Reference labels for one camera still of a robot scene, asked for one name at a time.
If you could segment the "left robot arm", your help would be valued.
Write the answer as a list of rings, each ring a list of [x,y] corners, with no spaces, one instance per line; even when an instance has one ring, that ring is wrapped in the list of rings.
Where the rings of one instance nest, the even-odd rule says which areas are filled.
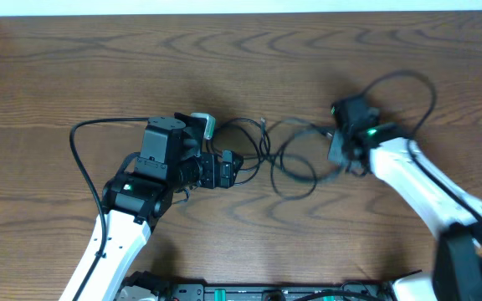
[[[230,150],[203,152],[203,142],[213,137],[211,115],[176,113],[144,122],[141,149],[124,159],[102,192],[89,186],[99,214],[63,300],[114,299],[173,195],[193,187],[232,187],[244,163]]]

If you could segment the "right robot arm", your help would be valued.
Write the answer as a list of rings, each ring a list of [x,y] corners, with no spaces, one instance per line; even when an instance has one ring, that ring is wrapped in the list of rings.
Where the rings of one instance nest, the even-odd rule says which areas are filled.
[[[433,271],[394,281],[393,298],[482,300],[482,200],[451,181],[402,128],[381,123],[365,97],[338,100],[331,113],[330,160],[387,183],[437,240]]]

